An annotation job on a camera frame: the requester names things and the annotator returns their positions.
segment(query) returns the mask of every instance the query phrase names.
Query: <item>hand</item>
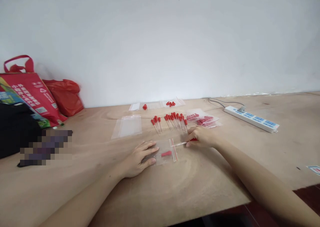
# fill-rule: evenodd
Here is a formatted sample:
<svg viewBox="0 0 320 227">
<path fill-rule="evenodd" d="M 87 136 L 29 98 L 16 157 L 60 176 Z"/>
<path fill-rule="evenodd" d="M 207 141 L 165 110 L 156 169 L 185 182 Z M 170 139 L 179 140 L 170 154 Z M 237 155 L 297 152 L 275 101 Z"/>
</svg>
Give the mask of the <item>hand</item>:
<svg viewBox="0 0 320 227">
<path fill-rule="evenodd" d="M 195 126 L 191 127 L 188 130 L 188 136 L 186 141 L 187 147 L 195 146 L 195 147 L 218 147 L 224 141 L 221 137 L 215 134 L 212 129 L 207 129 L 203 126 Z"/>
<path fill-rule="evenodd" d="M 149 154 L 156 152 L 159 147 L 148 149 L 155 145 L 154 141 L 145 143 L 144 141 L 136 146 L 133 152 L 128 155 L 119 165 L 121 171 L 123 171 L 124 177 L 131 178 L 140 174 L 145 168 L 153 165 L 156 162 L 155 158 L 148 159 L 144 163 L 141 163 L 142 159 Z"/>
</svg>

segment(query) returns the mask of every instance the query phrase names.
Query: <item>plywood tabletop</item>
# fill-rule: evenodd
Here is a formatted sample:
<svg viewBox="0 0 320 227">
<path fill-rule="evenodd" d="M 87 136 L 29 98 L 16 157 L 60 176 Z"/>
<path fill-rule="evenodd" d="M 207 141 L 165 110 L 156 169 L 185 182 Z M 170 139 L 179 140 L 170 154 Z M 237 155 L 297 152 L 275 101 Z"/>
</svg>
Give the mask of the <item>plywood tabletop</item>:
<svg viewBox="0 0 320 227">
<path fill-rule="evenodd" d="M 306 166 L 320 165 L 320 93 L 228 97 L 247 111 L 280 124 L 268 133 L 223 112 L 207 99 L 186 100 L 170 112 L 201 108 L 220 117 L 214 128 L 229 142 L 298 189 L 320 183 Z M 64 165 L 17 168 L 19 154 L 0 160 L 0 225 L 36 226 L 124 158 L 142 140 L 173 138 L 182 131 L 158 136 L 150 119 L 168 109 L 129 112 L 129 105 L 84 109 L 60 129 L 73 130 L 72 161 Z M 111 140 L 116 119 L 141 114 L 140 135 Z M 107 197 L 90 226 L 168 226 L 250 201 L 250 195 L 228 163 L 214 149 L 177 147 L 178 161 L 152 166 L 122 180 Z"/>
</svg>

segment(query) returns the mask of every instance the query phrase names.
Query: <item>left hand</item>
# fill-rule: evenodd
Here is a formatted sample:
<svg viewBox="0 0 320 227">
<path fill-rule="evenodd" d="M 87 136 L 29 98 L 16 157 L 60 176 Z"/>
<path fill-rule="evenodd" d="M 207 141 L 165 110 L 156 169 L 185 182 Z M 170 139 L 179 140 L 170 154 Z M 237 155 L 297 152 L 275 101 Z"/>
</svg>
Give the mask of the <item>left hand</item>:
<svg viewBox="0 0 320 227">
<path fill-rule="evenodd" d="M 124 177 L 135 177 L 140 174 L 145 168 L 153 165 L 156 162 L 155 158 L 151 158 L 144 163 L 141 163 L 144 157 L 156 152 L 159 149 L 159 147 L 148 149 L 155 144 L 156 142 L 154 141 L 149 141 L 147 143 L 143 141 L 141 144 L 134 148 L 133 152 L 119 164 L 121 171 L 123 171 Z"/>
</svg>

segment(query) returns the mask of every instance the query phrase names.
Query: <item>red shopping bag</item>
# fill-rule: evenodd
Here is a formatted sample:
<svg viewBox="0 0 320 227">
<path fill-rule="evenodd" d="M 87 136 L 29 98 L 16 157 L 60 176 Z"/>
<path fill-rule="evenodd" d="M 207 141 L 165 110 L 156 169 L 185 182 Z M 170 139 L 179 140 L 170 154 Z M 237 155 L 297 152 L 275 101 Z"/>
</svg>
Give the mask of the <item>red shopping bag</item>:
<svg viewBox="0 0 320 227">
<path fill-rule="evenodd" d="M 59 111 L 65 116 L 73 116 L 83 109 L 78 96 L 80 87 L 71 80 L 43 80 L 58 104 Z"/>
<path fill-rule="evenodd" d="M 10 70 L 7 69 L 6 64 L 8 62 L 20 58 L 29 58 L 25 63 L 25 67 L 13 65 Z M 34 72 L 33 60 L 30 56 L 22 55 L 5 61 L 4 70 L 6 74 L 0 74 L 1 88 L 4 89 L 7 96 L 11 94 L 12 101 L 21 100 L 25 102 L 34 111 L 33 117 L 41 122 L 41 124 L 38 123 L 42 128 L 63 124 L 67 118 L 59 114 L 53 96 L 38 74 Z"/>
</svg>

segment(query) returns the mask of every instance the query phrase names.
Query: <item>black bag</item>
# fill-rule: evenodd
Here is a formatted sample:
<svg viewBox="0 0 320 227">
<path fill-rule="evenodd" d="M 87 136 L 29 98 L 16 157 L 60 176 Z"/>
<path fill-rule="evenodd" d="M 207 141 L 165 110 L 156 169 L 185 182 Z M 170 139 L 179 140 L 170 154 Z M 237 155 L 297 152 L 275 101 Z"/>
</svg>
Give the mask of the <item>black bag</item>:
<svg viewBox="0 0 320 227">
<path fill-rule="evenodd" d="M 32 114 L 25 103 L 0 103 L 0 159 L 28 148 L 29 142 L 37 142 L 42 131 Z"/>
</svg>

